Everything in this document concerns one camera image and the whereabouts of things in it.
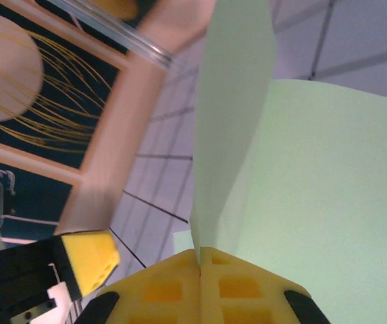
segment white tile floor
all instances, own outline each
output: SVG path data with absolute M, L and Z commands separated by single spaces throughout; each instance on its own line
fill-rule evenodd
M 276 78 L 309 78 L 387 96 L 387 1 L 270 2 L 278 40 Z M 179 55 L 185 71 L 172 69 L 161 91 L 111 225 L 123 263 L 107 284 L 172 255 L 170 234 L 188 229 L 203 45 L 202 38 Z

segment dark blue picture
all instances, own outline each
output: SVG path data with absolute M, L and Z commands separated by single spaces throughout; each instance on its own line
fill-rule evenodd
M 40 92 L 23 114 L 0 121 L 0 143 L 79 168 L 119 69 L 1 4 L 0 16 L 31 36 L 43 62 Z
M 5 218 L 1 236 L 42 240 L 53 235 L 72 186 L 0 163 Z

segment gold curved lines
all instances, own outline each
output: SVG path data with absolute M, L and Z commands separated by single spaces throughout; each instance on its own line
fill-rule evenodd
M 53 45 L 49 45 L 47 44 L 47 46 L 50 46 L 51 48 L 55 49 L 56 51 L 58 51 L 59 54 L 62 55 L 62 57 L 65 59 L 66 62 L 62 62 L 64 65 L 66 65 L 66 67 L 69 69 L 69 70 L 72 70 L 73 73 L 83 82 L 85 82 L 85 77 L 82 75 L 81 71 L 79 70 L 79 68 L 74 64 L 73 61 L 71 61 L 71 55 L 69 54 L 65 54 L 63 51 L 60 51 L 57 47 L 54 47 Z
M 29 96 L 30 98 L 34 97 L 34 91 L 32 89 L 28 88 L 26 85 L 22 84 L 21 82 L 15 80 L 9 74 L 6 74 L 0 70 L 0 76 L 4 80 L 7 80 L 16 90 L 18 90 L 23 95 Z
M 48 146 L 45 144 L 45 139 L 36 138 L 34 136 L 28 136 L 28 135 L 25 135 L 23 133 L 10 130 L 9 128 L 6 128 L 5 126 L 2 126 L 1 124 L 0 124 L 0 130 L 6 132 L 7 134 L 9 134 L 17 139 L 20 139 L 24 142 L 33 144 L 35 146 L 43 147 L 44 149 L 49 149 L 52 151 L 64 152 L 64 153 L 85 153 L 85 150 L 71 150 L 68 148 L 58 148 L 58 147 L 54 147 L 54 146 Z
M 24 66 L 22 67 L 22 69 L 24 71 L 27 71 L 29 74 L 34 74 L 35 76 L 40 76 L 40 71 L 36 70 L 36 69 L 32 69 L 31 67 L 28 67 L 28 66 Z
M 33 38 L 36 38 L 38 39 L 39 41 L 41 41 L 42 43 L 45 43 L 46 45 L 52 47 L 52 48 L 55 48 L 57 49 L 59 52 L 63 53 L 65 55 L 65 58 L 67 60 L 70 60 L 72 59 L 73 61 L 75 61 L 79 66 L 81 66 L 85 71 L 87 71 L 90 76 L 96 80 L 96 81 L 102 81 L 102 83 L 104 83 L 104 85 L 106 85 L 106 87 L 109 89 L 109 90 L 112 90 L 111 86 L 106 82 L 106 80 L 101 76 L 101 74 L 99 72 L 97 72 L 90 64 L 88 64 L 85 60 L 83 60 L 83 58 L 79 57 L 77 54 L 71 52 L 69 49 L 65 48 L 64 46 L 58 44 L 57 42 L 55 42 L 54 40 L 51 40 L 50 38 L 47 38 L 43 35 L 40 35 L 40 34 L 37 34 L 31 30 L 26 30 L 20 26 L 10 26 L 10 25 L 6 25 L 6 26 L 9 26 L 10 29 L 17 29 L 17 30 L 25 30 L 29 36 L 33 37 Z
M 12 35 L 7 35 L 6 33 L 3 33 L 3 32 L 0 32 L 0 37 L 1 38 L 5 38 L 17 45 L 21 45 L 22 47 L 24 47 L 25 49 L 28 49 L 30 51 L 33 51 L 34 52 L 34 48 L 32 48 L 30 45 L 24 43 L 23 41 L 21 41 L 20 38 L 17 38 L 17 37 L 14 37 Z M 39 51 L 40 51 L 40 55 L 42 57 L 42 59 L 48 63 L 51 67 L 53 67 L 66 81 L 68 81 L 68 78 L 67 76 L 65 76 L 62 72 L 62 67 L 60 67 L 59 65 L 57 65 L 53 60 L 49 59 L 48 56 L 46 56 L 45 54 L 49 54 L 50 56 L 53 56 L 54 58 L 58 59 L 54 54 L 52 54 L 51 52 L 49 51 L 46 51 L 45 49 L 42 49 L 42 48 L 38 48 Z
M 66 137 L 61 137 L 59 136 L 58 130 L 54 128 L 54 132 L 48 132 L 47 129 L 44 127 L 42 128 L 42 124 L 36 123 L 35 121 L 31 121 L 30 119 L 24 117 L 24 116 L 15 116 L 14 114 L 11 114 L 11 111 L 9 109 L 6 109 L 3 105 L 0 105 L 0 110 L 12 117 L 12 119 L 16 120 L 18 123 L 30 128 L 31 130 L 34 130 L 35 132 L 38 132 L 40 134 L 46 135 L 49 138 L 46 140 L 49 140 L 50 138 L 56 139 L 59 142 L 66 142 L 66 143 L 71 143 L 71 144 L 79 144 L 79 145 L 87 145 L 88 141 L 87 140 L 77 140 L 74 138 L 74 136 L 66 136 Z
M 6 93 L 16 102 L 20 103 L 21 105 L 25 105 L 24 102 L 21 101 L 19 98 L 15 97 L 14 95 L 12 95 L 8 92 L 6 92 Z M 32 119 L 27 119 L 30 124 L 33 124 L 38 128 L 43 128 L 43 129 L 46 129 L 50 132 L 54 132 L 54 133 L 58 133 L 58 134 L 65 134 L 66 136 L 75 136 L 77 138 L 88 138 L 89 139 L 92 136 L 91 132 L 87 133 L 86 130 L 85 130 L 85 132 L 81 131 L 80 130 L 82 128 L 81 125 L 74 124 L 74 125 L 70 125 L 70 127 L 68 127 L 66 125 L 63 125 L 63 120 L 60 121 L 56 117 L 53 117 L 53 116 L 46 114 L 46 113 L 43 113 L 43 112 L 39 111 L 38 109 L 31 108 L 30 111 L 32 113 L 34 113 L 35 115 L 38 115 L 40 118 L 42 118 L 42 119 L 44 119 L 44 120 L 46 120 L 46 121 L 48 121 L 48 122 L 50 122 L 58 127 L 58 128 L 56 128 L 53 126 L 39 123 L 38 121 L 34 121 Z
M 87 64 L 87 62 L 85 62 L 82 58 L 80 58 L 79 56 L 77 56 L 75 53 L 71 52 L 70 50 L 68 50 L 67 48 L 63 47 L 62 45 L 58 44 L 57 42 L 51 40 L 51 39 L 48 39 L 44 36 L 41 36 L 39 34 L 36 34 L 34 32 L 31 32 L 31 31 L 28 31 L 27 32 L 29 33 L 29 35 L 31 37 L 34 37 L 38 40 L 40 40 L 42 43 L 54 48 L 54 49 L 57 49 L 62 55 L 64 55 L 64 57 L 68 57 L 68 61 L 70 61 L 70 58 L 72 58 L 74 60 L 75 63 L 77 63 L 80 67 L 82 67 L 82 69 L 84 69 L 94 80 L 96 80 L 97 82 L 98 81 L 102 81 L 104 83 L 104 85 L 106 85 L 106 87 L 108 87 L 108 89 L 111 90 L 111 87 L 110 85 L 108 85 L 108 83 L 106 82 L 106 80 L 93 68 L 91 67 L 91 65 Z M 105 101 L 99 97 L 99 95 L 93 90 L 93 88 L 91 88 L 89 86 L 89 84 L 86 83 L 85 79 L 83 78 L 82 74 L 81 75 L 78 75 L 78 74 L 75 74 L 78 78 L 81 79 L 81 81 L 84 82 L 84 84 L 86 85 L 86 87 L 100 100 L 102 101 L 102 103 L 105 103 Z
M 60 80 L 57 80 L 56 78 L 54 78 L 53 76 L 45 76 L 46 79 L 49 79 L 53 82 L 58 82 L 59 84 L 61 84 L 62 87 L 65 87 L 68 92 L 72 93 L 73 95 L 77 96 L 78 98 L 81 98 L 80 95 L 82 95 L 83 97 L 87 98 L 89 101 L 93 102 L 96 106 L 100 107 L 100 109 L 103 109 L 104 106 L 102 106 L 100 103 L 96 102 L 96 100 L 94 100 L 93 98 L 91 98 L 90 96 L 88 96 L 85 92 L 77 89 L 76 87 L 72 86 L 71 84 L 66 84 L 66 83 L 63 83 L 62 81 Z
M 39 111 L 39 110 L 32 108 L 32 107 L 30 108 L 31 111 L 33 111 L 33 112 L 38 111 L 39 113 L 43 113 L 45 115 L 50 115 L 50 116 L 53 115 L 53 116 L 55 116 L 53 118 L 57 118 L 57 121 L 59 123 L 65 125 L 67 127 L 75 127 L 75 128 L 90 129 L 90 130 L 94 129 L 94 127 L 92 127 L 92 126 L 77 124 L 74 121 L 68 119 L 67 117 L 61 116 L 60 114 L 54 112 L 54 110 L 50 109 L 49 107 L 52 107 L 52 108 L 57 109 L 57 110 L 61 110 L 61 108 L 56 107 L 55 105 L 52 105 L 52 103 L 49 99 L 46 99 L 44 97 L 41 97 L 41 98 L 38 97 L 37 100 L 35 101 L 35 104 L 38 105 L 39 107 L 43 108 L 48 113 L 43 113 L 42 111 Z
M 71 108 L 67 108 L 66 106 L 63 106 L 65 110 L 68 110 L 68 111 L 71 111 L 73 113 L 77 113 L 78 115 L 83 115 L 83 116 L 86 116 L 86 117 L 91 117 L 92 115 L 88 113 L 88 111 L 86 111 L 86 109 L 78 102 L 76 101 L 75 99 L 72 98 L 72 96 L 70 96 L 66 91 L 64 91 L 60 86 L 58 86 L 58 82 L 52 82 L 48 79 L 45 79 L 46 83 L 47 84 L 50 84 L 53 88 L 57 89 L 59 92 L 61 92 L 63 95 L 65 95 L 67 98 L 69 98 L 71 101 L 73 101 L 79 108 L 80 110 L 83 111 L 83 113 L 75 110 L 75 109 L 71 109 Z

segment framed picture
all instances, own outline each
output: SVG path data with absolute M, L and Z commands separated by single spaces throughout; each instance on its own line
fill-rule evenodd
M 74 187 L 60 180 L 0 163 L 3 187 L 1 237 L 43 240 L 53 235 Z
M 0 4 L 0 144 L 79 169 L 119 72 Z

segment green cardboard sheet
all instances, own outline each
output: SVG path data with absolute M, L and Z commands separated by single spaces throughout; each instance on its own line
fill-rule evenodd
M 172 236 L 174 237 L 174 254 L 194 248 L 190 231 L 175 232 Z
M 260 128 L 236 256 L 331 323 L 387 323 L 387 98 L 273 81 Z
M 267 1 L 216 5 L 196 110 L 195 248 L 301 284 L 333 324 L 387 323 L 387 98 L 270 81 L 269 17 Z
M 195 246 L 233 253 L 255 133 L 276 56 L 268 1 L 218 1 L 201 64 L 195 126 Z M 226 229 L 215 236 L 217 229 Z

